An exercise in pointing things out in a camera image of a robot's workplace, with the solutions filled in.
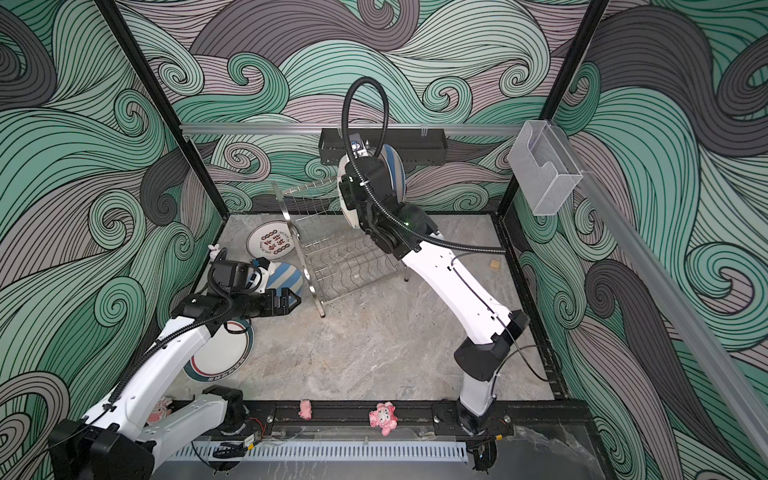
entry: pink pig toy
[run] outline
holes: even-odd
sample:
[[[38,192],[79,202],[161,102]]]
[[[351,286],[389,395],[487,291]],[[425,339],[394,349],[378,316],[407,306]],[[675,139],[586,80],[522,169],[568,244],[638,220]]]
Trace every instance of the pink pig toy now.
[[[372,427],[381,427],[382,435],[387,436],[397,427],[397,417],[395,416],[395,406],[392,402],[379,403],[376,410],[368,414]]]
[[[302,400],[299,404],[299,416],[305,420],[312,419],[312,404],[309,400]]]

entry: wall-mounted holder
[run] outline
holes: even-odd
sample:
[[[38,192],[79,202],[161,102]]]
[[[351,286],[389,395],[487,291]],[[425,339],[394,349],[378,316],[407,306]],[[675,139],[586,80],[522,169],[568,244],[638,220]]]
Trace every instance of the wall-mounted holder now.
[[[534,215],[556,215],[581,180],[576,152],[563,130],[546,120],[523,125],[507,160]]]

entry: wave pattern wallpaper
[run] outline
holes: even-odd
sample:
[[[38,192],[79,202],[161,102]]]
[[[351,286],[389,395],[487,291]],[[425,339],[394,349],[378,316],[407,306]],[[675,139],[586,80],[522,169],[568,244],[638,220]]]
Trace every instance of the wave pattern wallpaper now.
[[[338,124],[347,89],[369,75],[387,91],[391,122],[520,124],[541,112],[588,0],[118,4],[182,123]],[[350,119],[381,121],[380,108],[376,92],[361,88]],[[433,211],[496,210],[512,141],[451,138],[447,164],[407,170],[407,200]],[[234,212],[277,210],[272,180],[285,189],[336,174],[320,164],[317,136],[197,142]],[[306,195],[338,203],[331,188]]]
[[[0,1],[0,477],[111,388],[220,222],[93,1]]]
[[[609,13],[555,120],[768,399],[768,2]],[[515,209],[541,318],[618,478],[768,478],[589,199]]]

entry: stainless steel dish rack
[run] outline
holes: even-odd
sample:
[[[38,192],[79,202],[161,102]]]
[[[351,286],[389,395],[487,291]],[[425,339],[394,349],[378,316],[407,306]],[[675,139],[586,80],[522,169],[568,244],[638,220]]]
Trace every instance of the stainless steel dish rack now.
[[[337,197],[317,198],[310,192],[336,192],[336,178],[280,190],[273,189],[288,223],[303,273],[320,316],[323,305],[370,283],[405,272],[405,266],[379,249],[368,235],[353,229],[338,209]],[[293,197],[291,211],[285,198]]]

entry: plush toy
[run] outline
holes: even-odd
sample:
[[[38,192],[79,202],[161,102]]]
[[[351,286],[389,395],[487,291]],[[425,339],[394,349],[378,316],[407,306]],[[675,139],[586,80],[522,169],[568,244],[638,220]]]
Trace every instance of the plush toy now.
[[[397,417],[395,416],[395,406],[392,402],[379,403],[376,410],[368,414],[372,427],[381,427],[382,435],[387,436],[397,427]]]
[[[208,253],[208,257],[210,258],[210,261],[213,262],[216,257],[219,255],[219,252],[221,251],[221,247],[219,247],[219,244],[216,245],[208,245],[208,250],[210,252]]]
[[[305,420],[312,419],[312,403],[309,400],[302,400],[299,404],[299,416]]]
[[[171,397],[161,396],[160,400],[157,401],[157,404],[149,414],[149,418],[147,418],[147,424],[152,425],[169,416],[171,414],[171,410],[168,407],[171,403],[173,403],[173,401],[174,400]]]

